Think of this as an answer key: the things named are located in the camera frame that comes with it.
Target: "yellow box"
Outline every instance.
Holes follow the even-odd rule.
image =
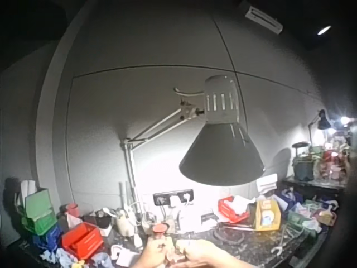
[[[263,224],[265,216],[271,218],[273,216],[273,221],[271,224]],[[279,230],[281,221],[281,213],[278,203],[274,199],[258,200],[257,201],[257,211],[255,213],[255,227],[257,231],[275,231]]]

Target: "red plastic bin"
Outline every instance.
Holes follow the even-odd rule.
[[[102,244],[99,228],[86,222],[62,236],[62,247],[79,260],[89,259]]]
[[[230,223],[238,223],[249,217],[249,211],[243,213],[242,215],[237,215],[229,205],[224,203],[225,200],[232,202],[234,200],[234,196],[226,197],[218,200],[218,211],[223,216],[225,216]]]

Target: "electrical outlet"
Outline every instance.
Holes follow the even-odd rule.
[[[192,189],[157,193],[157,194],[153,194],[152,196],[154,197],[155,205],[170,205],[170,197],[173,195],[177,195],[180,198],[181,203],[186,203],[187,201],[184,198],[184,194],[189,194],[190,201],[193,201],[194,191]]]

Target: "person's hand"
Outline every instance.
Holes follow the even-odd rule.
[[[221,251],[221,249],[207,240],[177,241],[176,247],[178,247],[189,260],[173,265],[174,268],[211,265],[212,256],[218,257]]]
[[[149,237],[143,253],[132,268],[156,268],[163,264],[166,257],[165,242],[164,237],[163,239]]]

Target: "white cable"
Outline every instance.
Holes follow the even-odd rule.
[[[204,94],[203,91],[193,92],[193,93],[181,92],[181,91],[179,91],[178,88],[173,88],[173,91],[174,91],[177,95],[184,96],[184,97],[196,97],[196,96],[200,96],[200,95],[203,95],[203,94]]]

